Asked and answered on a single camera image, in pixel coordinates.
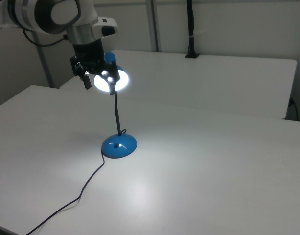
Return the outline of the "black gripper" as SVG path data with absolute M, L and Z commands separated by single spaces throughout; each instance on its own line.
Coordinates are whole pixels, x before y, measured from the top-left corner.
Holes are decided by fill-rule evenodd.
M 73 44 L 75 55 L 70 62 L 73 74 L 83 81 L 85 89 L 92 87 L 90 74 L 101 75 L 109 87 L 109 94 L 116 93 L 115 86 L 120 80 L 117 64 L 115 61 L 106 62 L 101 40 L 89 44 Z

